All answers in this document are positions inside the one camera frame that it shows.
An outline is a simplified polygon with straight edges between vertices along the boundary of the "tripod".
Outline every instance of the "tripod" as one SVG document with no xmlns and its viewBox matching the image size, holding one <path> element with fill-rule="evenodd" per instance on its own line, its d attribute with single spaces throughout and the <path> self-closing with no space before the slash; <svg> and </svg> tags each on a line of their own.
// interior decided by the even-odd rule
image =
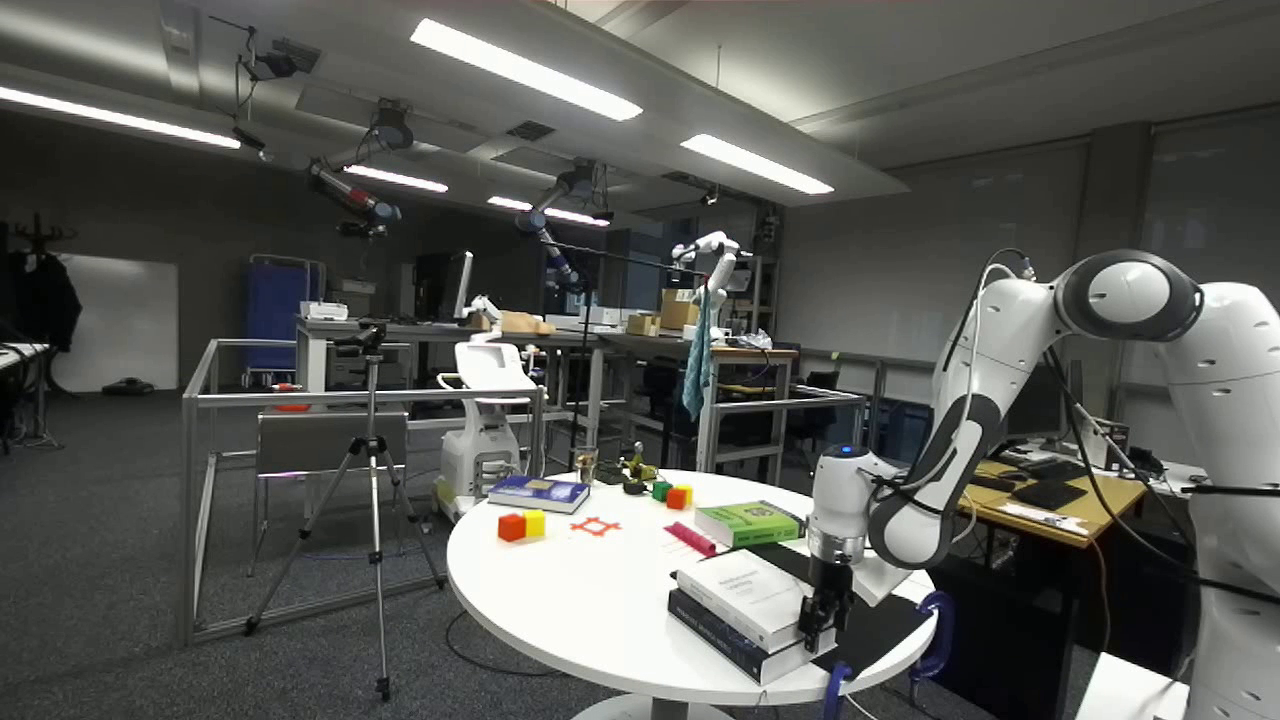
<svg viewBox="0 0 1280 720">
<path fill-rule="evenodd" d="M 243 635 L 251 635 L 273 605 L 273 595 L 281 592 L 293 559 L 300 557 L 300 548 L 311 540 L 321 517 L 325 517 L 325 503 L 331 498 L 331 491 L 339 488 L 339 478 L 349 477 L 349 468 L 356 459 L 368 464 L 368 563 L 372 563 L 372 601 L 374 601 L 374 696 L 378 698 L 391 698 L 391 672 L 387 672 L 387 612 L 382 612 L 382 520 L 378 520 L 378 473 L 391 477 L 391 495 L 399 498 L 407 525 L 416 525 L 416 512 L 399 488 L 399 477 L 394 477 L 394 464 L 387 459 L 387 441 L 374 431 L 374 385 L 378 385 L 378 343 L 382 343 L 382 323 L 365 323 L 356 341 L 339 341 L 339 349 L 361 349 L 365 357 L 365 376 L 368 376 L 368 404 L 365 404 L 365 434 L 356 434 L 349 444 L 349 454 L 339 459 L 339 473 L 328 478 L 328 488 L 321 491 L 321 503 L 304 517 L 284 563 L 277 569 L 277 581 L 269 589 L 269 595 L 261 601 L 261 608 L 243 618 Z M 443 574 L 432 559 L 432 548 L 429 548 L 429 525 L 424 532 L 416 532 L 421 545 L 424 545 L 424 557 L 429 557 L 429 569 L 435 574 L 435 589 L 443 589 Z"/>
</svg>

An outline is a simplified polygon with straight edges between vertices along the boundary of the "green object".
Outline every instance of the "green object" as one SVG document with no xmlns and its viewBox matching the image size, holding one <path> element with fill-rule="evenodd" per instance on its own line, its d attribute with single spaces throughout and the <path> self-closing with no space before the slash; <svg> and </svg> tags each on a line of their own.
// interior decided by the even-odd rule
<svg viewBox="0 0 1280 720">
<path fill-rule="evenodd" d="M 800 517 L 791 517 L 767 498 L 705 503 L 705 508 L 695 508 L 692 529 L 700 529 L 719 553 L 804 535 Z"/>
</svg>

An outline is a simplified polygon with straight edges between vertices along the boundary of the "white board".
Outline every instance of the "white board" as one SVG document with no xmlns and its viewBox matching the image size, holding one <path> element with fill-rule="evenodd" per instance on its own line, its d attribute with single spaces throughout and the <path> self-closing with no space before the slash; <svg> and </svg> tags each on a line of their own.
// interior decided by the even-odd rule
<svg viewBox="0 0 1280 720">
<path fill-rule="evenodd" d="M 69 392 L 100 392 L 122 376 L 176 385 L 176 264 L 59 252 L 85 305 L 72 350 L 52 376 Z"/>
</svg>

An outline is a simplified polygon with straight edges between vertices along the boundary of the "ceiling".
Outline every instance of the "ceiling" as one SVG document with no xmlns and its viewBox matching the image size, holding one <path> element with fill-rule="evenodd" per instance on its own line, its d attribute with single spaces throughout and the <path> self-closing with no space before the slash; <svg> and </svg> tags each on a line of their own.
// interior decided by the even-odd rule
<svg viewBox="0 0 1280 720">
<path fill-rule="evenodd" d="M 610 123 L 416 47 L 421 16 L 645 113 Z M 595 159 L 614 210 L 692 204 L 708 182 L 804 208 L 903 191 L 892 166 L 919 159 L 1280 98 L 1277 0 L 0 0 L 0 85 L 226 133 L 246 28 L 256 50 L 321 50 L 239 113 L 273 162 L 350 156 L 394 98 L 416 143 L 368 162 L 446 181 L 459 204 L 534 200 Z M 836 191 L 719 166 L 681 147 L 692 133 Z"/>
</svg>

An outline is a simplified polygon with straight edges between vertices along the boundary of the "fluorescent light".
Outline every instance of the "fluorescent light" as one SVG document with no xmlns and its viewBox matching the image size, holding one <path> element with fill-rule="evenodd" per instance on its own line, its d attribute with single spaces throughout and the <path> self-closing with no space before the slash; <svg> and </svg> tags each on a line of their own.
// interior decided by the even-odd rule
<svg viewBox="0 0 1280 720">
<path fill-rule="evenodd" d="M 816 181 L 816 174 L 804 174 L 804 172 L 795 172 L 795 166 L 786 166 L 786 162 L 774 162 L 774 159 L 767 159 L 767 156 L 757 156 L 757 152 L 749 152 L 749 147 L 722 143 L 719 137 L 688 137 L 681 147 L 692 147 L 692 152 L 700 152 L 700 156 L 713 156 L 713 159 L 719 159 L 719 162 L 745 166 L 745 172 L 752 172 L 752 174 L 786 182 L 786 188 L 795 188 L 795 191 L 804 191 L 804 197 L 826 197 L 826 191 L 830 191 L 830 182 L 824 182 L 824 181 Z"/>
<path fill-rule="evenodd" d="M 416 44 L 438 50 L 438 56 L 450 56 L 450 61 L 463 61 L 463 62 L 475 62 L 491 77 L 503 77 L 503 80 L 514 80 L 514 85 L 528 85 L 534 90 L 547 90 L 547 94 L 559 94 L 564 102 L 580 102 L 587 113 L 598 113 L 608 118 L 633 118 L 641 116 L 641 102 L 625 98 L 625 94 L 610 94 L 595 85 L 584 85 L 577 77 L 564 77 L 547 62 L 534 62 L 528 56 L 514 56 L 506 47 L 495 47 L 478 34 L 468 34 L 468 33 L 454 33 L 446 24 L 435 24 L 435 20 L 421 20 L 416 33 L 413 33 Z"/>
<path fill-rule="evenodd" d="M 486 197 L 491 208 L 512 208 L 512 210 L 533 210 L 533 204 L 514 200 L 514 197 Z M 567 210 L 567 208 L 545 208 L 545 215 L 554 215 L 564 222 L 592 222 L 592 226 L 608 226 L 608 221 L 598 215 L 584 215 L 584 210 Z"/>
<path fill-rule="evenodd" d="M 186 143 L 239 147 L 236 137 L 199 133 L 199 127 L 165 123 L 165 118 L 128 116 L 128 113 L 107 113 L 107 107 L 93 107 L 93 102 L 57 98 L 57 94 L 36 94 L 36 90 L 18 90 L 18 87 L 5 87 L 5 85 L 0 85 L 0 98 L 38 107 L 38 113 L 81 116 L 81 118 L 96 118 L 96 123 L 118 123 L 118 127 L 151 133 L 151 137 L 170 137 L 170 139 L 186 139 Z"/>
<path fill-rule="evenodd" d="M 404 188 L 421 188 L 421 191 L 446 191 L 446 182 L 424 181 L 424 174 L 399 174 L 399 172 L 382 172 L 382 166 L 368 166 L 368 162 L 349 162 L 349 174 L 368 174 L 368 181 L 382 181 L 382 182 L 404 182 Z"/>
</svg>

